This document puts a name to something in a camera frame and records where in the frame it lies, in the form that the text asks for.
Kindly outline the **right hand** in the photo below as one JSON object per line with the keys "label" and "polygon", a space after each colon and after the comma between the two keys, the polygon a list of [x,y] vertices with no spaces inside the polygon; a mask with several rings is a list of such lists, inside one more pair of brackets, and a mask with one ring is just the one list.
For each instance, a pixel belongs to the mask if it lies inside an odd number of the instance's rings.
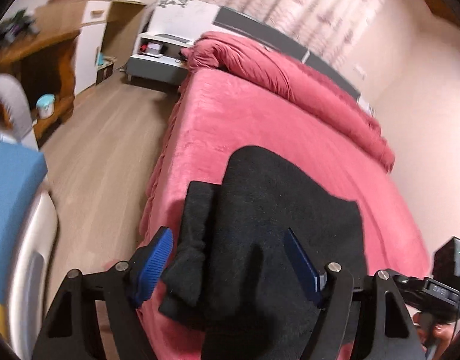
{"label": "right hand", "polygon": [[414,326],[416,327],[416,331],[420,338],[421,344],[424,344],[428,336],[431,335],[433,338],[439,341],[435,351],[435,357],[440,356],[441,353],[444,352],[452,342],[453,326],[451,324],[436,324],[431,333],[428,333],[421,328],[420,319],[420,312],[415,313],[412,316],[412,320],[414,322]]}

